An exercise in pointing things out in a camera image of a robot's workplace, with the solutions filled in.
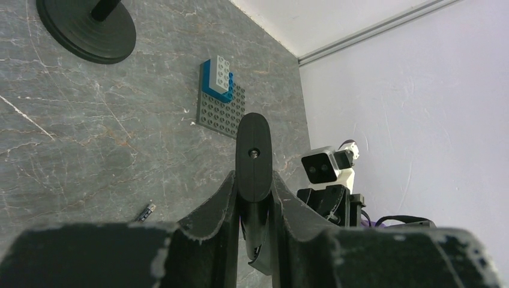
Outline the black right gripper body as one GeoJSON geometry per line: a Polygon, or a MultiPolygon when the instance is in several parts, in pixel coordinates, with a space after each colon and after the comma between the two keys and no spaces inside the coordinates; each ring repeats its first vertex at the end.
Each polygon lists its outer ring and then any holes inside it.
{"type": "Polygon", "coordinates": [[[317,214],[339,227],[361,226],[364,196],[351,194],[344,185],[330,185],[323,190],[300,189],[297,197],[317,214]]]}

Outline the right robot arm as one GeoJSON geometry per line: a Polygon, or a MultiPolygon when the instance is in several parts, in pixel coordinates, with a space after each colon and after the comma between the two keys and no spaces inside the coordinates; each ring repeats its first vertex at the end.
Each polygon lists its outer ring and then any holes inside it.
{"type": "Polygon", "coordinates": [[[330,185],[321,190],[300,189],[297,197],[329,222],[339,227],[386,227],[388,220],[398,221],[392,228],[436,227],[433,221],[410,215],[390,215],[372,221],[363,208],[362,194],[351,194],[344,185],[330,185]]]}

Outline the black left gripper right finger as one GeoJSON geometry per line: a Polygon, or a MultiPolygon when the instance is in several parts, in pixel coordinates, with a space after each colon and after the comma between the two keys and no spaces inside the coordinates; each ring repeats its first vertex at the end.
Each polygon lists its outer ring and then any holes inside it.
{"type": "Polygon", "coordinates": [[[297,198],[277,172],[270,196],[273,287],[341,287],[330,238],[337,227],[297,198]]]}

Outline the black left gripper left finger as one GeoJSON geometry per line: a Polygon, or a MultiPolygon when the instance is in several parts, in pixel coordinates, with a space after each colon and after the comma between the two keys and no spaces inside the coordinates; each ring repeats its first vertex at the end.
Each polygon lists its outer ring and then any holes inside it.
{"type": "Polygon", "coordinates": [[[170,237],[160,287],[236,287],[239,212],[235,172],[177,222],[170,237]]]}

